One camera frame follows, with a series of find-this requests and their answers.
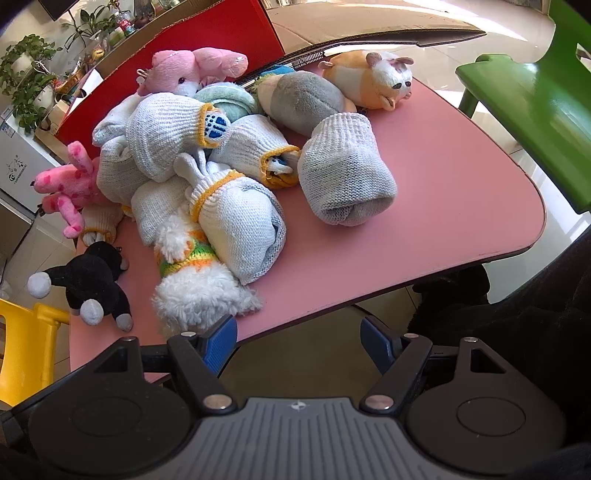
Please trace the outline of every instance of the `white knitted sock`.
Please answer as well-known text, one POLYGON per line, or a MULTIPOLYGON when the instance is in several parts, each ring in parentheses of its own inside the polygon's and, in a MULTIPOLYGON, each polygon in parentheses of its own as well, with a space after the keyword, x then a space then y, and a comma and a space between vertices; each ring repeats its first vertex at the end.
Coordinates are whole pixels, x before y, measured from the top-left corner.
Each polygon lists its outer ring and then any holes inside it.
POLYGON ((162 182, 174 175, 179 153, 217 147, 228 125, 230 120, 211 103, 155 93, 136 108, 125 135, 139 170, 162 182))
POLYGON ((263 115, 247 115, 236 120, 219 147, 212 151, 209 160, 223 162, 244 175, 260 181, 265 187, 279 189, 297 184, 297 155, 299 148, 287 140, 275 125, 263 115), (278 172, 269 162, 283 156, 290 173, 278 172))
POLYGON ((369 120, 358 113, 322 120, 302 149, 298 172, 312 211, 330 225, 360 225, 398 192, 369 120))
POLYGON ((111 202, 131 206, 131 197, 147 181, 148 177, 135 165, 124 135, 102 146, 96 185, 111 202))
POLYGON ((156 230, 184 200, 188 186, 185 179, 174 176, 163 183, 150 180, 136 190, 131 197, 131 209, 144 245, 154 243, 156 230))
POLYGON ((89 247, 104 236, 104 241, 112 244, 117 237, 117 225, 123 219, 119 205, 89 205, 82 209, 85 227, 80 236, 89 247))
POLYGON ((179 155, 174 168, 193 186, 187 189, 191 218, 220 260, 243 285, 263 276, 285 244, 283 212, 275 196, 235 170, 208 168, 204 155, 199 167, 190 155, 179 155))
POLYGON ((145 97, 140 97, 137 93, 134 93, 119 105, 113 107, 92 131, 92 144, 95 147, 102 147, 112 138, 124 135, 127 120, 143 99, 145 97))

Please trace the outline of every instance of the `black plush cat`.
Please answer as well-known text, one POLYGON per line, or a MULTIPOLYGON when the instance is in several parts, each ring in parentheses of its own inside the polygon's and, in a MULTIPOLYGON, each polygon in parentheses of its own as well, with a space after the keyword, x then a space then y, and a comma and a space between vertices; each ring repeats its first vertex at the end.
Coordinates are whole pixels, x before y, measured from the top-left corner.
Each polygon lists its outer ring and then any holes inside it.
POLYGON ((66 288, 66 300, 74 315, 88 325, 97 325, 113 314, 117 326, 129 332, 134 323, 125 292, 115 283, 129 264, 121 249, 107 242, 95 242, 67 265, 48 268, 29 277, 27 290, 37 298, 47 296, 52 285, 66 288))

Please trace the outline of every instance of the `floor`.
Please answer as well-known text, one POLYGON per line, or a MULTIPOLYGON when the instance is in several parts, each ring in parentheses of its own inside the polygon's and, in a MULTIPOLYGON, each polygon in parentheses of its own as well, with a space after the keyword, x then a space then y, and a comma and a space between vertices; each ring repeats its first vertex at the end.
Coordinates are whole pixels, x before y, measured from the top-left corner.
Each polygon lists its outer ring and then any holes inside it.
MULTIPOLYGON (((483 38, 446 46, 419 48, 388 46, 415 60, 414 76, 457 106, 463 88, 455 68, 481 53, 506 53, 518 61, 539 59, 548 48, 553 23, 537 12, 502 0, 406 0, 411 6, 445 10, 486 30, 483 38)), ((498 301, 527 281, 572 243, 591 223, 591 215, 577 215, 564 197, 508 132, 481 105, 474 115, 480 125, 536 183, 547 207, 541 239, 528 252, 486 265, 491 278, 490 301, 498 301)), ((30 306, 23 287, 28 276, 67 262, 70 241, 59 240, 55 227, 39 223, 11 260, 7 279, 12 300, 30 306)), ((54 289, 45 300, 67 308, 63 291, 54 289)), ((410 288, 362 302, 392 330, 403 333, 420 298, 410 288)), ((287 397, 350 396, 358 401, 379 374, 359 342, 362 315, 353 307, 274 333, 241 347, 222 375, 239 398, 251 395, 287 397)), ((56 378, 69 371, 67 327, 60 329, 56 378)))

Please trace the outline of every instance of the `cardboard box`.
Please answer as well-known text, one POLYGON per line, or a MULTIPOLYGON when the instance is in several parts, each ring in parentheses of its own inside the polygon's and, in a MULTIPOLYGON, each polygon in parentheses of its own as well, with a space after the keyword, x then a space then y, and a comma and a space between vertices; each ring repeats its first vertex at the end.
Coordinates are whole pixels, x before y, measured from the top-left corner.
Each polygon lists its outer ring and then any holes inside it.
POLYGON ((50 122, 49 130, 42 130, 41 128, 35 130, 35 137, 49 148, 49 150, 55 153, 63 163, 69 162, 68 150, 66 146, 55 137, 55 134, 63 119, 66 117, 69 107, 70 105, 63 100, 57 102, 47 116, 47 119, 50 122))
POLYGON ((258 0, 221 0, 197 15, 164 28, 159 35, 126 59, 76 110, 66 116, 57 138, 65 144, 79 140, 91 157, 98 156, 99 149, 92 145, 92 130, 115 105, 138 89, 137 69, 150 67, 152 56, 157 51, 195 50, 212 44, 246 55, 249 72, 284 55, 277 35, 258 0))
POLYGON ((163 28, 174 25, 212 6, 217 0, 185 0, 180 5, 154 18, 149 24, 130 35, 111 50, 96 66, 96 70, 107 78, 119 65, 130 58, 146 43, 158 35, 163 28))
POLYGON ((486 33, 457 16, 402 0, 315 2, 267 10, 288 59, 336 45, 408 43, 422 47, 481 37, 486 33))

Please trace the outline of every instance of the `pink table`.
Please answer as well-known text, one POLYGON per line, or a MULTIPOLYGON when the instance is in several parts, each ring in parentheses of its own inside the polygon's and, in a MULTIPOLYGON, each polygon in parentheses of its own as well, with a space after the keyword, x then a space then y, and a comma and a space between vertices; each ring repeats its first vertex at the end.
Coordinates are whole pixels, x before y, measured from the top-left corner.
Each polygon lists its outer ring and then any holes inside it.
MULTIPOLYGON (((416 81, 394 112, 369 114, 398 197, 381 215, 348 228, 326 225, 299 187, 277 192, 285 212, 285 248, 252 284, 264 301, 238 319, 239 340, 309 319, 411 284, 418 278, 527 250, 545 223, 540 194, 528 177, 470 119, 416 81)), ((129 259, 119 283, 131 304, 129 335, 161 343, 150 297, 159 282, 151 248, 126 219, 116 245, 129 259)), ((70 363, 83 365, 124 335, 110 318, 70 324, 70 363)))

